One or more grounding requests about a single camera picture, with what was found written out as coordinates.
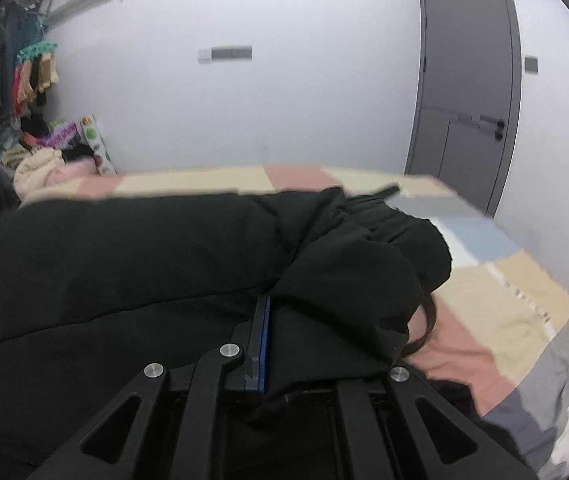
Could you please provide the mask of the large black padded coat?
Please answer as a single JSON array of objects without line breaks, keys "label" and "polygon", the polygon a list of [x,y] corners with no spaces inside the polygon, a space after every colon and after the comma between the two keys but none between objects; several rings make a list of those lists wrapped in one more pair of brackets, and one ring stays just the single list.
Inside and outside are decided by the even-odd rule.
[{"label": "large black padded coat", "polygon": [[22,479],[147,364],[271,301],[267,393],[371,375],[450,276],[443,235],[375,195],[46,200],[0,218],[0,479]]}]

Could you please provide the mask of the grey bedroom door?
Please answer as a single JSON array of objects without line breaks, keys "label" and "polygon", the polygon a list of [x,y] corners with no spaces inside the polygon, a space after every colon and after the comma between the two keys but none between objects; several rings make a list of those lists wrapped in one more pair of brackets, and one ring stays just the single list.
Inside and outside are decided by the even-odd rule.
[{"label": "grey bedroom door", "polygon": [[514,0],[420,3],[421,64],[407,174],[435,177],[493,216],[521,104]]}]

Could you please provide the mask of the pink folded blanket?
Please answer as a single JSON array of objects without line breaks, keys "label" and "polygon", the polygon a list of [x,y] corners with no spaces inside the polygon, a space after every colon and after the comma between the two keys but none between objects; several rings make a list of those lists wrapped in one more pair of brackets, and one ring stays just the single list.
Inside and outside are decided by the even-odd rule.
[{"label": "pink folded blanket", "polygon": [[46,185],[58,185],[78,178],[92,177],[96,174],[98,174],[98,168],[94,160],[84,157],[72,162],[66,162],[51,170],[48,174]]}]

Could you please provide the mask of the patchwork checked bed sheet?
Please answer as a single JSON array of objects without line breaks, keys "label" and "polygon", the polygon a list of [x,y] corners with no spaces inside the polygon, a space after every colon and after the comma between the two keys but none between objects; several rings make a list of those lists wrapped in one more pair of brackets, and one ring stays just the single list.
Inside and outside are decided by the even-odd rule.
[{"label": "patchwork checked bed sheet", "polygon": [[471,388],[479,414],[509,430],[542,479],[569,479],[569,294],[490,218],[428,176],[310,166],[246,166],[117,174],[57,174],[27,194],[101,198],[339,186],[369,194],[397,184],[391,206],[431,220],[452,255],[437,290],[434,335],[412,359],[432,378]]}]

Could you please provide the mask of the dotted white pillow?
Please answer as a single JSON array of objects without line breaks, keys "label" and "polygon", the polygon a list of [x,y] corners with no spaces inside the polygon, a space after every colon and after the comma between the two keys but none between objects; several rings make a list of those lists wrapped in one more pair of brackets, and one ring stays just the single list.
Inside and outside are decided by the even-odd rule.
[{"label": "dotted white pillow", "polygon": [[116,174],[112,160],[106,151],[106,144],[102,140],[101,133],[94,116],[88,115],[80,119],[80,127],[82,127],[83,136],[88,146],[94,152],[94,160],[96,161],[98,173],[101,176],[112,176]]}]

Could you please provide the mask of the cream fluffy blanket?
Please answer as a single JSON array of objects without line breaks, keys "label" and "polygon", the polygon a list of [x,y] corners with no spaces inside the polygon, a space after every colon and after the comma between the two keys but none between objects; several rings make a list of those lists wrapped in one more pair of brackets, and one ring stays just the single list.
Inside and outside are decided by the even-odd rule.
[{"label": "cream fluffy blanket", "polygon": [[61,150],[41,148],[26,156],[16,167],[13,187],[22,202],[30,193],[40,190],[46,185],[51,171],[65,164]]}]

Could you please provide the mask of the green sock drying hanger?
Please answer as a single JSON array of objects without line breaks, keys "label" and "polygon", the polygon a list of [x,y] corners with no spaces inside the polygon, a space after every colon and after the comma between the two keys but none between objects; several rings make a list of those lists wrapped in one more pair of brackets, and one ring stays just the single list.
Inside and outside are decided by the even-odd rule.
[{"label": "green sock drying hanger", "polygon": [[58,45],[52,41],[39,41],[36,44],[31,44],[19,50],[19,53],[16,55],[16,62],[18,64],[22,64],[26,61],[33,61],[38,56],[43,54],[53,54],[57,51]]}]

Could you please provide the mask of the grey wall switch panel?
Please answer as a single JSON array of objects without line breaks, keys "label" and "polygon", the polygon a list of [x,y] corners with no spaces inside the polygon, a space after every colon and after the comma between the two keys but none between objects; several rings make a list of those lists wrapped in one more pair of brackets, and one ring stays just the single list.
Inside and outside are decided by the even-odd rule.
[{"label": "grey wall switch panel", "polygon": [[198,52],[198,62],[201,64],[251,61],[252,46],[211,47]]}]

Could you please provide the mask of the small door-side wall switch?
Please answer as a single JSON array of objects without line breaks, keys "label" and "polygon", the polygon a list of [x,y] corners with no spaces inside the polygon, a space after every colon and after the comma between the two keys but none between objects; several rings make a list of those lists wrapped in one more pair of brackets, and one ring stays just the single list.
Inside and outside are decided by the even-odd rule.
[{"label": "small door-side wall switch", "polygon": [[535,56],[526,55],[524,58],[524,70],[526,73],[538,74],[539,61]]}]

